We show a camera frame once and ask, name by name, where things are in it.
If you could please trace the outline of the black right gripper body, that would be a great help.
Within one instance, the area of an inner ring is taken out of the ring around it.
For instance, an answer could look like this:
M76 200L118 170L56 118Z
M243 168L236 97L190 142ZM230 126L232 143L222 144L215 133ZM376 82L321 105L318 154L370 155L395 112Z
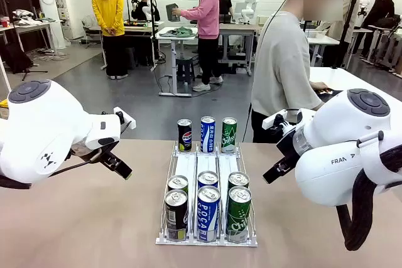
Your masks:
M278 150L284 156L294 156L294 167L303 154L303 148L298 142L298 134L296 130L287 133L276 145Z

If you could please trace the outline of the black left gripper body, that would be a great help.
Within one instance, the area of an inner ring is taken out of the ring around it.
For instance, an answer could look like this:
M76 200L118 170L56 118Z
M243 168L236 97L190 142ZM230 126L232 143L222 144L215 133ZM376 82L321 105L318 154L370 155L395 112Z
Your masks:
M90 161L90 163L107 163L109 164L113 160L116 160L115 155L113 155L112 150L117 146L119 141L106 144L101 147L96 147L91 150L84 146L83 144L74 144L70 148L70 153L72 156L81 158L84 161Z

